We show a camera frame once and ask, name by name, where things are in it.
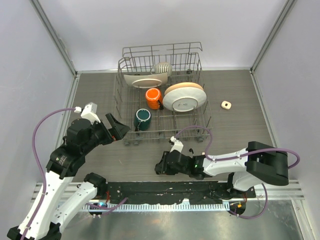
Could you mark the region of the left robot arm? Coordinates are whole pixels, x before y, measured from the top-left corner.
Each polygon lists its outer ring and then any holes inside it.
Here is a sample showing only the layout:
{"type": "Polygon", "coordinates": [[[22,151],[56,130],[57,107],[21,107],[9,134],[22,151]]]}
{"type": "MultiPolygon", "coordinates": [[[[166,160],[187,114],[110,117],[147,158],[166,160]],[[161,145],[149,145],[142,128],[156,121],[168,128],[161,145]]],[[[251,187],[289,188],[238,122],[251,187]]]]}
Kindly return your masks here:
{"type": "Polygon", "coordinates": [[[58,205],[67,186],[85,163],[85,157],[95,147],[122,140],[130,127],[106,114],[111,127],[88,117],[74,120],[66,131],[63,144],[55,149],[42,172],[40,188],[29,213],[23,222],[9,229],[11,240],[59,240],[78,211],[92,199],[100,200],[107,192],[104,177],[89,173],[79,189],[63,205],[58,205]]]}

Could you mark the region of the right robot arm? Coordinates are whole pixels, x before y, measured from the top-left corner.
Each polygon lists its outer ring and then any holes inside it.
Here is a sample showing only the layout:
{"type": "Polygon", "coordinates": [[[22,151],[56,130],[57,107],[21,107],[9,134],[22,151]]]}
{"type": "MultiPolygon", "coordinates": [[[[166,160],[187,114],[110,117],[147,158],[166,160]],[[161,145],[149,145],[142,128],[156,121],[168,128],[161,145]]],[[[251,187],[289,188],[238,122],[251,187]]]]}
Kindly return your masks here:
{"type": "Polygon", "coordinates": [[[260,184],[287,186],[289,184],[288,154],[275,147],[251,141],[246,148],[221,155],[182,154],[183,144],[176,140],[164,151],[154,171],[158,175],[184,174],[203,180],[227,173],[226,193],[238,197],[260,184]]]}

